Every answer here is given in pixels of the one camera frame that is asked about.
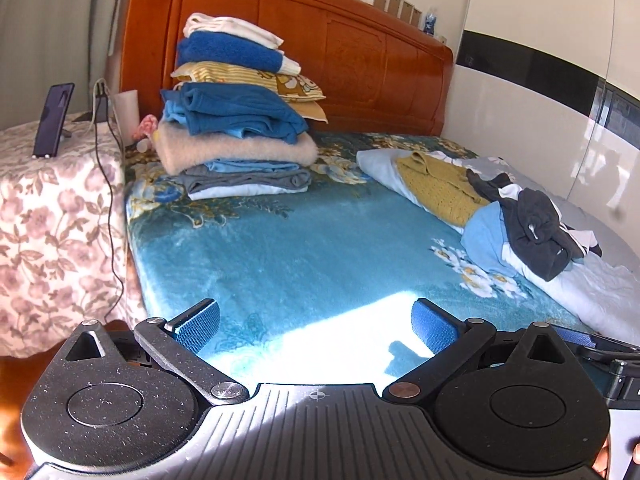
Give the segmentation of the black smartphone on stand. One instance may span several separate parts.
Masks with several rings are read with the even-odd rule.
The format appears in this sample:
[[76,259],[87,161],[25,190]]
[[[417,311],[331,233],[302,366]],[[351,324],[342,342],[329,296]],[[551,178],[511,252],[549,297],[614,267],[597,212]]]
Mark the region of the black smartphone on stand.
[[74,89],[73,82],[55,84],[49,89],[40,116],[32,158],[52,158],[58,154],[66,113]]

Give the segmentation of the light blue floral quilt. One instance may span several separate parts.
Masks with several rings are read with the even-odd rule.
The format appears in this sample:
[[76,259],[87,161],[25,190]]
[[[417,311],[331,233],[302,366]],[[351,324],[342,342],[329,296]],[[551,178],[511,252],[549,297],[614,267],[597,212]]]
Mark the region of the light blue floral quilt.
[[437,246],[485,296],[492,286],[526,278],[596,332],[639,340],[639,274],[604,260],[594,232],[575,230],[545,192],[508,174],[478,174],[439,153],[367,150],[359,168],[461,232],[461,252]]

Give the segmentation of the small blue bottle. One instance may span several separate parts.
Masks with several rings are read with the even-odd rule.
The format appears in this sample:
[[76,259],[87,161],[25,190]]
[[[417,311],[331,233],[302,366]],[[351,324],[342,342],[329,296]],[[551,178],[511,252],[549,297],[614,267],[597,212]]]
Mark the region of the small blue bottle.
[[436,6],[433,6],[427,11],[427,14],[425,14],[423,31],[428,36],[436,37],[437,14],[438,10]]

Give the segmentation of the yellow striped cartoon garment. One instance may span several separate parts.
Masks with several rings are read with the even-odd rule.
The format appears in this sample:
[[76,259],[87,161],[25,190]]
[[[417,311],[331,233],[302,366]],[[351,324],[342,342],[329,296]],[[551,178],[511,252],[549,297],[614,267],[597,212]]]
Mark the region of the yellow striped cartoon garment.
[[254,84],[264,87],[291,105],[305,119],[315,122],[329,122],[320,102],[326,98],[322,90],[312,80],[303,75],[285,75],[255,70],[214,61],[189,62],[175,68],[170,74],[183,82],[218,82],[218,84]]

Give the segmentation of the grey curtain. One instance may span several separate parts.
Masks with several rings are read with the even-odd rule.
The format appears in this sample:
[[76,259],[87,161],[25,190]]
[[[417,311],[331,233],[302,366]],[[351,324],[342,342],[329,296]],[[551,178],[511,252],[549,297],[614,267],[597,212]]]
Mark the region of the grey curtain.
[[1,127],[40,117],[49,89],[71,82],[70,111],[103,77],[117,0],[1,0]]

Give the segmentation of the orange wooden headboard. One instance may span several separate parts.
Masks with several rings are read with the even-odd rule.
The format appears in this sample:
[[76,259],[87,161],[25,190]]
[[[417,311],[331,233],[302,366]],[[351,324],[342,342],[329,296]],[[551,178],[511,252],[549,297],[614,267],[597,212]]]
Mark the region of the orange wooden headboard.
[[330,131],[442,132],[452,51],[360,0],[129,0],[119,88],[137,91],[141,114],[162,110],[193,12],[242,18],[281,37],[326,96]]

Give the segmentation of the light blue garment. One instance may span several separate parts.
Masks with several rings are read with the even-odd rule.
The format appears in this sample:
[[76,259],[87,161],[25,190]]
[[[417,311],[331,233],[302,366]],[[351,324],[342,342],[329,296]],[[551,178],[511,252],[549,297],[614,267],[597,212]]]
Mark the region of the light blue garment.
[[498,202],[475,211],[466,222],[461,237],[461,245],[472,263],[487,273],[514,278],[514,267],[502,258],[502,248],[507,242],[506,227]]

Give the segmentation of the cream fluffy folded garment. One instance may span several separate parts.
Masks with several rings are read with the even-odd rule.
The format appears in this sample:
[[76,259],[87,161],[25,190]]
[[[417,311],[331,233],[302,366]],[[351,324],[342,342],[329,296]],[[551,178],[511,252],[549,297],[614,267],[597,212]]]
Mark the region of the cream fluffy folded garment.
[[165,171],[171,176],[214,159],[268,160],[310,166],[318,157],[317,145],[306,132],[301,133],[293,144],[265,136],[243,139],[225,133],[191,136],[187,128],[162,120],[152,134],[152,142]]

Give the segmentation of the dark grey hooded jacket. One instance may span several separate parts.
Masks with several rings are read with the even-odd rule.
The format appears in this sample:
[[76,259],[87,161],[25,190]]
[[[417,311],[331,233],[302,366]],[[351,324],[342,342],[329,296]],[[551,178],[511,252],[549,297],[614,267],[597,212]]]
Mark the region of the dark grey hooded jacket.
[[596,234],[567,226],[558,206],[546,193],[523,188],[504,172],[485,180],[469,169],[466,177],[489,204],[500,204],[508,237],[502,248],[506,262],[503,252],[509,249],[525,269],[548,282],[590,252],[598,257],[602,255]]

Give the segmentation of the white and black wardrobe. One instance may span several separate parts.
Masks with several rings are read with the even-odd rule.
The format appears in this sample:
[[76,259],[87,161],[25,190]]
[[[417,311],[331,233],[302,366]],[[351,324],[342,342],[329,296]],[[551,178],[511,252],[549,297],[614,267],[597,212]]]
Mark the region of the white and black wardrobe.
[[470,0],[444,133],[634,234],[639,0]]

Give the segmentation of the floral covered bedside table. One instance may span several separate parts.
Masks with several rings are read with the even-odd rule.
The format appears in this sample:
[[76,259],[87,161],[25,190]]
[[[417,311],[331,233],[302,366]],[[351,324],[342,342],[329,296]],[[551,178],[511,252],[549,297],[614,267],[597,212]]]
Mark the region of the floral covered bedside table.
[[38,125],[1,133],[1,352],[26,358],[87,318],[145,314],[127,260],[124,158],[114,122],[73,114],[55,158],[32,158]]

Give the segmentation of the teal floral bed blanket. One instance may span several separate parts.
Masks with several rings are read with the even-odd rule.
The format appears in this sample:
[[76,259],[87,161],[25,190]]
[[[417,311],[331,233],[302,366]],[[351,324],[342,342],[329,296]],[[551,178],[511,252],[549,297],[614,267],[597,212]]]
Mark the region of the teal floral bed blanket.
[[430,349],[411,308],[426,298],[500,330],[535,321],[579,328],[525,278],[488,273],[458,231],[363,174],[370,148],[440,151],[434,136],[316,133],[307,191],[190,200],[152,152],[127,154],[129,246],[149,315],[172,318],[205,298],[220,309],[201,358],[248,388],[261,382],[386,387]]

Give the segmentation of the white folded garment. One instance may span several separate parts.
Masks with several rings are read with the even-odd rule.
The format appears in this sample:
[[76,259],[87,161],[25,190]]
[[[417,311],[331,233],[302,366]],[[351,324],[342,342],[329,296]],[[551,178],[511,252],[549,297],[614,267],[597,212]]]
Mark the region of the white folded garment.
[[183,26],[182,34],[184,38],[189,38],[194,32],[222,32],[223,34],[256,42],[256,44],[271,50],[278,50],[284,43],[284,40],[273,32],[242,20],[242,18],[209,16],[200,12],[192,13]]

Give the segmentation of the blue and white folded sweater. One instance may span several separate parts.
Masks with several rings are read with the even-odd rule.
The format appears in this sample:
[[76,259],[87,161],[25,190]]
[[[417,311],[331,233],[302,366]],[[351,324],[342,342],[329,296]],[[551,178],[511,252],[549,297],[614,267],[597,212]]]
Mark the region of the blue and white folded sweater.
[[214,61],[274,74],[299,75],[300,65],[277,50],[224,32],[192,32],[177,47],[177,64]]

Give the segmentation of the mustard knitted sweater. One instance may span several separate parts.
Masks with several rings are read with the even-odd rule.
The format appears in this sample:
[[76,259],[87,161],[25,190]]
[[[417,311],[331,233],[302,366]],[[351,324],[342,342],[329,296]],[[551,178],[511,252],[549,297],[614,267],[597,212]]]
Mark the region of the mustard knitted sweater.
[[489,204],[474,190],[462,167],[422,152],[399,157],[395,164],[418,202],[453,226],[464,228],[473,214]]

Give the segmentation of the grey blue folded garments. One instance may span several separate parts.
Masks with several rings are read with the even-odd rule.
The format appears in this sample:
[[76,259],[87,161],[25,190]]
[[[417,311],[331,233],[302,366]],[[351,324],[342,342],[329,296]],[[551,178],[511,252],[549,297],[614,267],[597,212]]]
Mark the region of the grey blue folded garments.
[[206,200],[306,192],[311,173],[296,162],[215,159],[183,170],[169,180],[181,185],[190,200]]

